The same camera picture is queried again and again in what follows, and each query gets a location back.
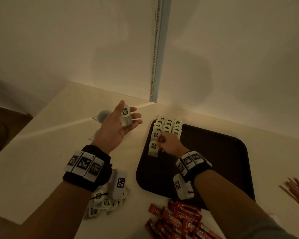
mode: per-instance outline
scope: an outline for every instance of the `shirt sleeve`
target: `shirt sleeve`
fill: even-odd
[[[238,239],[298,239],[287,233],[272,219],[261,220],[244,231]]]

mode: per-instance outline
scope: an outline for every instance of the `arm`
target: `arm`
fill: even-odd
[[[178,158],[189,151],[174,134],[162,133],[157,140],[161,141],[159,148]],[[237,238],[259,220],[269,218],[242,190],[215,171],[198,174],[194,184],[227,239]]]
[[[132,125],[122,128],[120,116],[123,107],[124,101],[122,100],[114,112],[105,119],[91,145],[109,154],[121,143],[128,132],[142,124],[142,120],[133,120]],[[130,109],[131,112],[136,111],[135,107]],[[140,117],[141,114],[132,114],[132,119]],[[74,238],[91,195],[92,193],[86,189],[66,181],[61,182],[43,204],[6,238]]]

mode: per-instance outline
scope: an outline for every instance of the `table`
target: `table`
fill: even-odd
[[[114,109],[121,99],[138,106],[143,115],[143,124],[110,154],[113,168],[128,171],[131,194],[110,216],[82,221],[76,238],[150,238],[144,227],[151,217],[147,209],[152,202],[166,205],[167,198],[141,189],[135,172],[150,125],[159,115],[242,140],[257,203],[299,237],[299,206],[278,188],[287,177],[299,178],[299,139],[74,82],[0,152],[0,217],[19,224],[26,220],[62,181],[73,152],[88,144],[88,137],[98,128],[91,117]],[[223,236],[211,214],[203,211],[203,215],[203,222]]]

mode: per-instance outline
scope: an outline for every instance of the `brown floor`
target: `brown floor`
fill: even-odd
[[[4,148],[30,121],[31,115],[25,115],[0,107],[0,151]],[[0,217],[0,238],[17,224]]]

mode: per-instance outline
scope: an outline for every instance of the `black tray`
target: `black tray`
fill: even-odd
[[[138,185],[147,191],[173,200],[180,200],[174,186],[173,177],[180,173],[175,163],[177,158],[161,150],[158,157],[148,155],[151,125],[143,153],[136,171]],[[181,143],[189,150],[200,152],[213,165],[213,169],[232,182],[251,199],[255,200],[247,148],[241,140],[221,133],[183,124]],[[205,203],[193,186],[195,196],[182,202],[188,205],[207,209]]]

